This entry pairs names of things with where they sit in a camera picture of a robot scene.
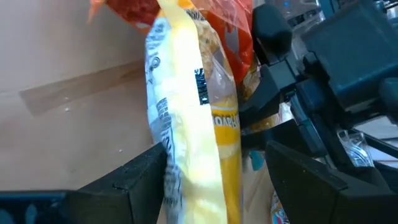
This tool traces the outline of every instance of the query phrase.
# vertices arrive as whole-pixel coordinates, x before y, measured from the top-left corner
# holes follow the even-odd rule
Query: packaged food
[[[272,202],[271,202],[271,223],[272,224],[289,224],[289,219],[285,213],[282,204],[280,203],[279,197],[274,192],[272,195]]]
[[[90,0],[90,3],[89,21],[106,3],[143,34],[150,31],[160,9],[156,0]],[[252,0],[192,0],[189,5],[195,6],[218,33],[235,81],[240,83],[252,60]]]
[[[151,131],[168,154],[168,223],[241,223],[231,67],[217,32],[191,1],[158,2],[161,10],[146,38],[146,82]]]

